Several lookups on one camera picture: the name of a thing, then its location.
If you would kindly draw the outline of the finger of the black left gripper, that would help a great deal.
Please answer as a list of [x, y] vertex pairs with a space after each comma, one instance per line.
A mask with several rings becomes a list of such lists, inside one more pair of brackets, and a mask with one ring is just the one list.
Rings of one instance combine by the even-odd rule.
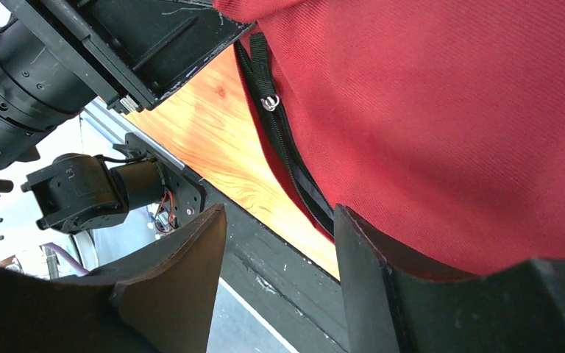
[[6, 1], [48, 52], [110, 109], [153, 110], [251, 24], [211, 1]]

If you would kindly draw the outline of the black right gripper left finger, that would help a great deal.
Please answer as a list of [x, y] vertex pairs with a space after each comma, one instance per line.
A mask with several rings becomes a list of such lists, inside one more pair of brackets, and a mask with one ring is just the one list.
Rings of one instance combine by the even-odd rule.
[[0, 352], [205, 352], [226, 236], [214, 204], [82, 277], [0, 267]]

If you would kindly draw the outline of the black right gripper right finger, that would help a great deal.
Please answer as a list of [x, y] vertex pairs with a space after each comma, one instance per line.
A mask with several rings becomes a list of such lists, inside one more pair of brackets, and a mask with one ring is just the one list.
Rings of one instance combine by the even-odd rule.
[[436, 261], [335, 209], [352, 352], [565, 352], [565, 260], [487, 276]]

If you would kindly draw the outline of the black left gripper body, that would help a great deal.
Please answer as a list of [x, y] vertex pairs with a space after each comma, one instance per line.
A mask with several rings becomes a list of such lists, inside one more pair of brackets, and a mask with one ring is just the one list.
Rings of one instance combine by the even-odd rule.
[[39, 142], [95, 97], [22, 23], [0, 28], [0, 170], [39, 160]]

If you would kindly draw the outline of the red backpack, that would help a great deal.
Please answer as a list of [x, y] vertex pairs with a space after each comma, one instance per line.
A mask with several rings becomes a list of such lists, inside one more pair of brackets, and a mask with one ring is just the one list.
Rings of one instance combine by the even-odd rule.
[[447, 265], [565, 259], [565, 1], [215, 1], [263, 151], [327, 236], [351, 207]]

